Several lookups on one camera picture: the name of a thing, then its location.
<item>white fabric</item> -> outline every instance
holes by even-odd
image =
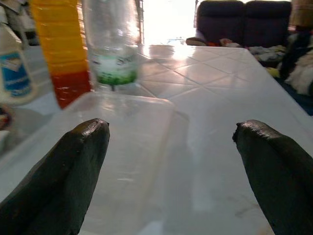
[[[249,51],[258,61],[281,61],[285,55],[285,47],[249,47]]]
[[[309,94],[309,86],[313,82],[313,50],[301,57],[296,63],[295,70],[286,79],[298,94]]]

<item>dark sofa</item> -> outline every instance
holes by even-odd
[[[218,44],[228,38],[244,47],[286,45],[291,3],[289,1],[206,0],[197,10],[197,31],[186,43]]]

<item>white table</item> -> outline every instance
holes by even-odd
[[[140,49],[141,88],[177,113],[140,235],[261,235],[268,224],[232,142],[236,123],[264,121],[313,156],[313,120],[241,48]],[[20,108],[59,112],[40,49],[26,52],[40,97]]]

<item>bottle label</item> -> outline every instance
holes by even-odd
[[[99,83],[122,85],[137,78],[136,54],[127,56],[95,55],[93,66]]]
[[[10,92],[12,97],[31,92],[30,80],[18,53],[0,55],[0,68],[4,90]]]

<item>transparent plastic box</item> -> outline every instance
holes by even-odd
[[[80,235],[135,235],[160,166],[174,106],[170,101],[88,93],[0,158],[2,201],[67,131],[101,118],[110,142]]]

